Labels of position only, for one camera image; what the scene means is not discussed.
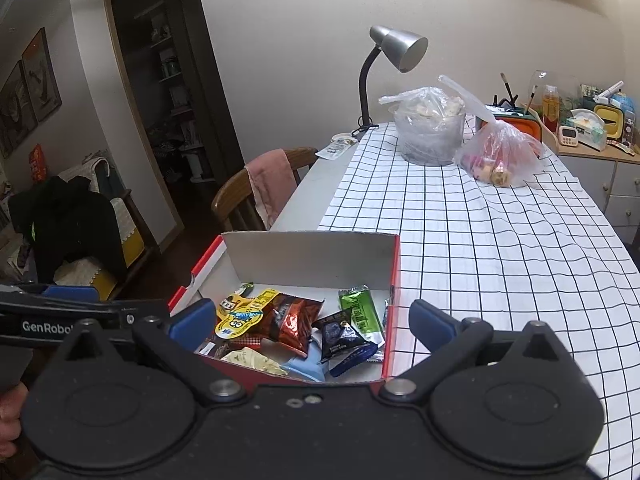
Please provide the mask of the person's left hand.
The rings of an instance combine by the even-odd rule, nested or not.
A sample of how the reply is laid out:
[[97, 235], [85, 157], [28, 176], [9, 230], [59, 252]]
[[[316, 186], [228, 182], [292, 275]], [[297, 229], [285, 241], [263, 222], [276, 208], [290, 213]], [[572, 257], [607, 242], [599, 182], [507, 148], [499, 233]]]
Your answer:
[[28, 395], [28, 389], [19, 382], [0, 398], [0, 456], [5, 460], [16, 453], [16, 440], [22, 431], [21, 411]]

